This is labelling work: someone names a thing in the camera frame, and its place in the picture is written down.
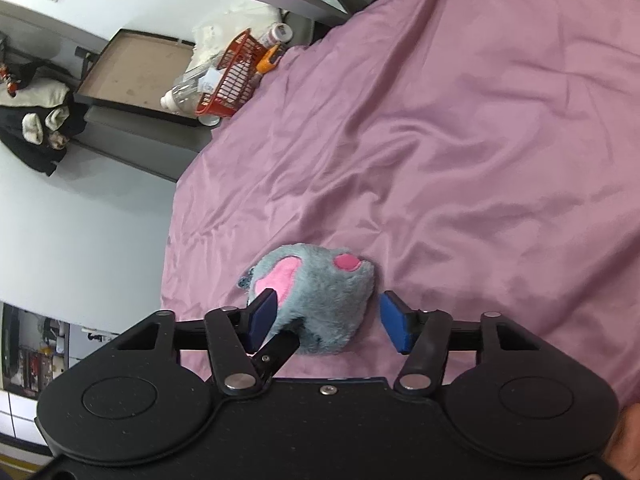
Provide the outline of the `person right hand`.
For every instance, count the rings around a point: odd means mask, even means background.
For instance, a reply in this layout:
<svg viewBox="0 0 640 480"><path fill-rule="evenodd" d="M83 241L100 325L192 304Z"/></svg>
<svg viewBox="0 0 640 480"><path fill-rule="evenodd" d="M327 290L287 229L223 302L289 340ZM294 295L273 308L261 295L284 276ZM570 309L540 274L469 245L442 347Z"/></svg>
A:
<svg viewBox="0 0 640 480"><path fill-rule="evenodd" d="M627 406L620 414L604 460L626 479L640 480L640 405Z"/></svg>

